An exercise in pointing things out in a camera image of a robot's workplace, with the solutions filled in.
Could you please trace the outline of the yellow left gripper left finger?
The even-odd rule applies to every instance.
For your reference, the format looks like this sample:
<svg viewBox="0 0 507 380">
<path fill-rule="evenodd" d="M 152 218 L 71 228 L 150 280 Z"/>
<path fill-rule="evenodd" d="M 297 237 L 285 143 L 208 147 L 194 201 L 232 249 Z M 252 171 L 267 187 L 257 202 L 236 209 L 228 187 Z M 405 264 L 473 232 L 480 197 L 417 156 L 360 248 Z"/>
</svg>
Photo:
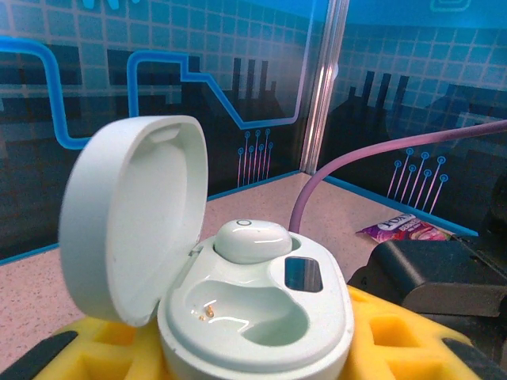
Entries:
<svg viewBox="0 0 507 380">
<path fill-rule="evenodd" d="M 43 339 L 2 379 L 169 379 L 155 321 L 141 328 L 92 317 Z"/>
</svg>

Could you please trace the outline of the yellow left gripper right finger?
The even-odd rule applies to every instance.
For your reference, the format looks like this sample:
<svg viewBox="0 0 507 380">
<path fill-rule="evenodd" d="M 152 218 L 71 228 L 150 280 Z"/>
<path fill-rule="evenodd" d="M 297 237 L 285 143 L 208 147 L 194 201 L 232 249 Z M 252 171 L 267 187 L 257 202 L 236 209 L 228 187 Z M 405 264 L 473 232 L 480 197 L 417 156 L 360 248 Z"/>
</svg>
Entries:
<svg viewBox="0 0 507 380">
<path fill-rule="evenodd" d="M 462 333 L 349 286 L 355 333 L 341 379 L 505 379 Z"/>
</svg>

